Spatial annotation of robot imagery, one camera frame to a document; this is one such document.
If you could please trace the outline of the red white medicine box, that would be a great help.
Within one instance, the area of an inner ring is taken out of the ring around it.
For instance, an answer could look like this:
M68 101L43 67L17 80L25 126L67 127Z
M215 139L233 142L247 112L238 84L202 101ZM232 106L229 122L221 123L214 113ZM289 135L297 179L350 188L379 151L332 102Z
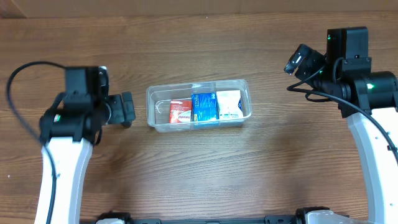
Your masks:
M190 100L172 100L170 102L169 123L188 123L192 116Z

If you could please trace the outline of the blue lozenge box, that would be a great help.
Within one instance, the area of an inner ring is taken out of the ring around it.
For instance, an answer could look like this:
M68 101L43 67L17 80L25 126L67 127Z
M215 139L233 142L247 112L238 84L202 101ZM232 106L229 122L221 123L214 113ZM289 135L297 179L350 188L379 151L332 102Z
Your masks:
M194 121L214 121L218 119L218 101L216 93L192 94Z

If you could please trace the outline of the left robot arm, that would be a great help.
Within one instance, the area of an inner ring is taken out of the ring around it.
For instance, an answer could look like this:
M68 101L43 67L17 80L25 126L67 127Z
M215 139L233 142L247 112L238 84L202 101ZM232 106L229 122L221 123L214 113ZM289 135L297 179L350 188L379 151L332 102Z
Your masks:
M129 128L130 92L109 94L105 66L67 67L65 91L40 118L43 172L36 223L78 223L86 169L103 126Z

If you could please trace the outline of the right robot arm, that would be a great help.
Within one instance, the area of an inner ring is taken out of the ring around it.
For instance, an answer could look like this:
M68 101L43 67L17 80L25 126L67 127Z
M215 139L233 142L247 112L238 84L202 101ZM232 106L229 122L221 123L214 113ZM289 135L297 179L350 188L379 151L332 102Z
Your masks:
M397 77L372 72L368 28L329 29L326 52L300 44L284 68L288 91L337 103L353 135L368 198L367 223L397 223Z

